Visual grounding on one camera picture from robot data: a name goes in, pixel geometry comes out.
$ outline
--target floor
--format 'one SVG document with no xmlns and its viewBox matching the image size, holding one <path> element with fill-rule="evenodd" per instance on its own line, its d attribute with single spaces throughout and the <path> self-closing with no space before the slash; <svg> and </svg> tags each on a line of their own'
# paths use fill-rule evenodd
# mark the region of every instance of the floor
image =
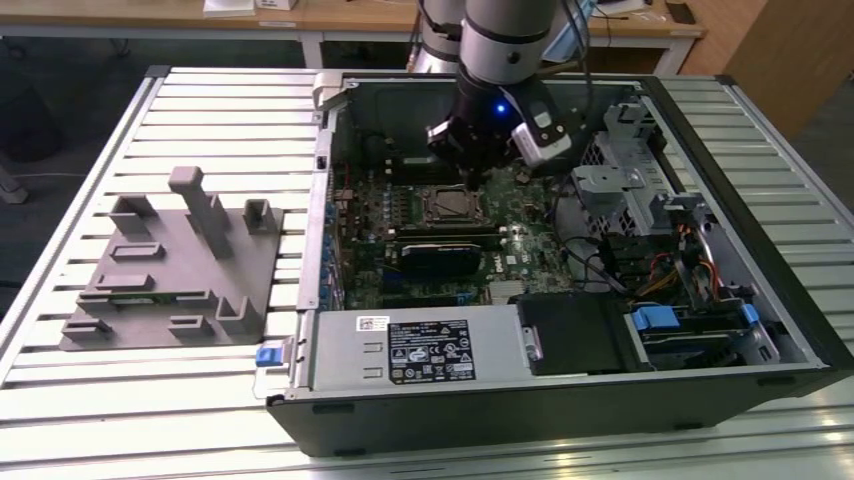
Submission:
<svg viewBox="0 0 854 480">
<path fill-rule="evenodd" d="M 206 67 L 303 67 L 299 45 L 262 41 L 130 42 L 131 55 L 116 56 L 107 40 L 14 39 L 28 58 L 8 58 L 0 47 L 0 88 L 4 72 L 23 74 L 35 84 L 64 133 L 63 150 L 31 164 L 4 161 L 14 175 L 62 173 L 20 178 L 31 193 L 24 205 L 0 203 L 0 318 L 15 298 L 8 283 L 23 282 L 74 198 L 102 146 L 110 137 L 150 65 Z M 330 67 L 399 68 L 403 44 L 382 48 L 326 44 Z M 854 170 L 854 85 L 842 85 L 796 148 L 826 179 L 846 205 L 854 207 L 848 178 Z"/>
</svg>

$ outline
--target slotted metal surface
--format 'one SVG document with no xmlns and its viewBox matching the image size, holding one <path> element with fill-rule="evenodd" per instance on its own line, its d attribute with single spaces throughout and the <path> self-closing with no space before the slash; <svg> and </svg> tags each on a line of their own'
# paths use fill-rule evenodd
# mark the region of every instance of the slotted metal surface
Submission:
<svg viewBox="0 0 854 480">
<path fill-rule="evenodd" d="M 313 166 L 313 152 L 301 142 L 313 142 L 314 116 L 303 105 L 310 104 L 306 87 L 313 81 L 310 71 L 276 69 L 174 69 L 166 82 L 147 80 L 140 107 L 131 108 L 127 128 L 120 127 L 114 139 L 116 147 L 108 147 L 96 165 L 79 219 L 72 206 L 64 243 L 52 245 L 56 259 L 42 265 L 47 277 L 26 287 L 26 293 L 27 288 L 34 291 L 31 302 L 18 305 L 19 335 L 14 331 L 8 337 L 0 361 L 3 478 L 854 476 L 854 454 L 846 447 L 854 441 L 852 381 L 806 398 L 770 402 L 714 429 L 681 434 L 313 460 L 252 394 L 254 347 L 58 351 L 63 318 L 112 231 L 99 215 L 123 189 L 154 193 L 158 208 L 180 206 L 180 199 L 160 186 L 174 165 L 206 169 L 206 186 L 226 192 L 226 206 L 262 196 L 287 210 L 268 333 L 294 331 L 309 201 L 301 176 Z M 251 100 L 262 95 L 248 86 L 263 87 L 263 97 L 289 100 L 276 104 L 286 110 L 254 110 L 258 103 Z M 667 86 L 833 325 L 854 342 L 854 235 L 845 213 L 804 163 L 769 141 L 768 132 L 717 82 L 681 78 Z M 155 97 L 230 99 L 218 105 L 235 110 L 152 110 Z M 199 103 L 159 105 L 196 108 Z M 170 125 L 188 128 L 159 128 Z M 242 127 L 207 129 L 223 125 Z M 255 125 L 276 128 L 254 131 Z M 247 148 L 210 145 L 238 142 Z M 679 159 L 670 157 L 686 185 L 693 185 Z M 7 318 L 6 329 L 12 328 L 10 320 L 15 318 Z M 275 377 L 267 381 L 284 383 Z"/>
</svg>

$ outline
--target cable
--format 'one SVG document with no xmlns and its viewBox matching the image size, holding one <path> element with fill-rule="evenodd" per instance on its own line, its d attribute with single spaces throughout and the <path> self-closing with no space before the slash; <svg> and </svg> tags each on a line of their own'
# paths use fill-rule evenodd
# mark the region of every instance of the cable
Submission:
<svg viewBox="0 0 854 480">
<path fill-rule="evenodd" d="M 713 263 L 701 260 L 699 264 L 709 270 L 709 284 L 711 285 L 711 295 L 716 300 L 720 298 L 718 293 L 718 268 Z"/>
<path fill-rule="evenodd" d="M 653 281 L 653 277 L 655 276 L 655 265 L 658 264 L 658 261 L 665 258 L 669 257 L 670 254 L 669 253 L 659 253 L 658 255 L 655 255 L 655 258 L 653 259 L 653 262 L 650 263 L 650 281 Z"/>
<path fill-rule="evenodd" d="M 614 40 L 614 37 L 611 35 L 611 17 L 609 16 L 607 13 L 605 13 L 602 11 L 602 9 L 599 8 L 599 5 L 595 5 L 595 7 L 597 7 L 597 10 L 599 11 L 599 13 L 602 15 L 605 15 L 603 17 L 597 17 L 597 18 L 605 18 L 605 28 L 606 28 L 606 30 L 609 32 L 609 43 L 605 46 L 605 54 L 602 55 L 602 63 L 605 64 L 605 69 L 607 71 L 607 67 L 609 67 L 609 51 L 611 49 L 611 43 L 613 43 L 613 40 Z"/>
<path fill-rule="evenodd" d="M 585 105 L 585 122 L 590 119 L 590 113 L 593 110 L 593 77 L 590 75 L 590 68 L 587 65 L 587 52 L 590 50 L 590 29 L 586 30 L 587 34 L 582 37 L 582 31 L 575 22 L 575 15 L 573 14 L 573 9 L 570 7 L 570 0 L 561 0 L 561 6 L 563 7 L 563 12 L 566 13 L 567 22 L 570 24 L 570 28 L 573 29 L 573 34 L 578 39 L 578 49 L 579 49 L 579 63 L 582 65 L 582 72 L 585 73 L 585 82 L 587 83 L 587 104 Z M 578 0 L 573 0 L 575 4 L 575 8 L 578 9 L 578 14 L 581 18 L 585 18 L 585 13 L 578 5 Z"/>
</svg>

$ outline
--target desk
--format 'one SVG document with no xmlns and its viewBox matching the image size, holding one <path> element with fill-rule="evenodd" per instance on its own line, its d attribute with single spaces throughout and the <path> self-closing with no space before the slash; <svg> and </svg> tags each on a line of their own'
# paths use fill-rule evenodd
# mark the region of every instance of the desk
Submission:
<svg viewBox="0 0 854 480">
<path fill-rule="evenodd" d="M 294 141 L 291 132 L 317 122 L 314 82 L 314 72 L 286 69 L 176 68 L 166 78 L 144 79 L 0 323 L 0 445 L 15 446 L 0 448 L 4 479 L 415 476 L 402 472 L 483 479 L 590 471 L 607 472 L 603 480 L 720 479 L 722 471 L 733 478 L 790 478 L 793 471 L 802 472 L 800 478 L 850 478 L 854 378 L 804 398 L 769 402 L 716 428 L 311 459 L 252 393 L 256 346 L 60 351 L 63 319 L 75 311 L 92 262 L 115 228 L 103 214 L 116 195 L 140 192 L 154 192 L 150 199 L 159 208 L 178 208 L 170 205 L 180 205 L 180 199 L 163 194 L 176 165 L 204 169 L 211 181 L 206 189 L 220 194 L 227 207 L 246 198 L 266 198 L 287 210 L 275 278 L 293 278 L 302 266 L 307 193 L 282 179 L 313 169 L 314 155 L 302 144 L 314 142 L 305 133 Z M 850 212 L 738 88 L 711 77 L 663 82 L 832 325 L 854 347 Z M 272 98 L 295 102 L 276 115 L 246 94 L 259 85 L 278 87 Z M 223 97 L 203 102 L 176 97 L 187 92 L 175 89 L 180 86 L 216 87 L 230 96 L 227 113 L 240 115 L 218 114 Z M 171 130 L 170 141 L 151 140 L 152 129 L 176 123 L 198 128 Z M 271 125 L 275 132 L 246 136 L 240 126 L 247 124 Z M 234 133 L 211 145 L 203 140 L 222 138 L 223 125 L 232 125 Z M 160 147 L 150 148 L 152 143 Z M 210 156 L 223 155 L 223 148 L 242 157 Z M 679 153 L 666 154 L 694 190 Z M 286 280 L 274 287 L 270 306 L 276 311 L 267 315 L 267 337 L 297 330 L 297 313 L 287 311 L 295 305 L 294 286 Z"/>
<path fill-rule="evenodd" d="M 83 38 L 166 38 L 297 40 L 309 68 L 323 66 L 325 41 L 406 42 L 415 20 L 407 0 L 301 0 L 291 11 L 259 9 L 255 16 L 203 18 L 203 0 L 4 0 L 0 35 Z M 654 11 L 665 12 L 663 0 Z M 594 18 L 593 45 L 665 50 L 655 73 L 675 74 L 694 41 L 698 25 L 642 19 Z"/>
</svg>

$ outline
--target black cable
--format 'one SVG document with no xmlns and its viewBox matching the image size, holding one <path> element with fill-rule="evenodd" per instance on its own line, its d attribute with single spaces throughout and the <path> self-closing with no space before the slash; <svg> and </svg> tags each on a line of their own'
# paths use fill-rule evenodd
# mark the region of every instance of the black cable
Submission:
<svg viewBox="0 0 854 480">
<path fill-rule="evenodd" d="M 590 261 L 595 258 L 599 257 L 599 259 L 602 259 L 602 255 L 599 255 L 599 252 L 593 253 L 587 256 L 587 260 L 585 260 L 585 279 L 582 280 L 583 284 L 587 285 L 589 283 L 593 283 L 590 281 Z"/>
<path fill-rule="evenodd" d="M 566 13 L 567 22 L 570 24 L 570 28 L 573 29 L 573 34 L 578 39 L 578 50 L 581 54 L 579 62 L 582 64 L 582 72 L 585 73 L 585 82 L 587 83 L 587 100 L 585 105 L 585 122 L 590 120 L 590 114 L 593 111 L 593 77 L 590 75 L 590 68 L 587 65 L 587 52 L 590 50 L 590 29 L 587 29 L 587 35 L 582 37 L 582 31 L 575 22 L 575 15 L 573 14 L 573 8 L 570 7 L 570 0 L 561 0 L 561 6 L 563 7 L 563 12 Z M 578 9 L 578 14 L 581 18 L 585 18 L 585 13 L 578 5 L 578 1 L 573 0 L 575 4 L 575 8 Z"/>
<path fill-rule="evenodd" d="M 563 194 L 563 190 L 566 189 L 566 186 L 569 184 L 569 179 L 570 175 L 567 174 L 563 181 L 561 182 L 561 186 L 558 187 L 558 192 L 555 195 L 555 200 L 553 202 L 551 205 L 551 229 L 553 229 L 553 233 L 555 236 L 555 239 L 558 240 L 558 243 L 561 245 L 566 245 L 567 242 L 570 242 L 571 240 L 575 239 L 587 239 L 590 237 L 570 237 L 569 239 L 563 240 L 561 238 L 561 233 L 558 232 L 558 200 L 561 199 L 561 195 Z M 619 280 L 617 280 L 611 275 L 609 275 L 605 270 L 602 270 L 599 267 L 590 265 L 585 258 L 573 251 L 573 249 L 566 246 L 566 252 L 570 255 L 570 257 L 573 257 L 573 259 L 579 262 L 582 265 L 586 265 L 587 268 L 590 268 L 590 270 L 593 270 L 593 272 L 599 275 L 599 277 L 602 277 L 602 279 L 605 280 L 605 282 L 611 286 L 611 288 L 614 289 L 614 291 L 617 293 L 619 293 L 623 296 L 627 297 L 633 297 L 634 295 L 631 294 L 631 292 L 629 291 L 629 289 L 626 288 L 626 286 L 619 282 Z"/>
<path fill-rule="evenodd" d="M 605 18 L 605 28 L 606 28 L 606 30 L 609 32 L 609 43 L 605 46 L 605 54 L 602 56 L 602 63 L 605 64 L 605 68 L 607 70 L 607 67 L 609 67 L 609 50 L 611 49 L 611 43 L 614 41 L 614 37 L 611 35 L 611 16 L 602 11 L 602 9 L 599 8 L 599 5 L 597 5 L 597 10 L 603 15 L 602 17 L 597 17 L 597 18 Z"/>
<path fill-rule="evenodd" d="M 595 18 L 605 18 L 605 28 L 609 32 L 609 43 L 605 46 L 605 48 L 611 48 L 611 41 L 614 40 L 614 37 L 611 36 L 611 20 L 629 20 L 629 17 L 611 17 L 607 13 L 602 11 L 602 9 L 599 8 L 599 5 L 597 5 L 597 11 L 602 14 L 602 16 Z"/>
</svg>

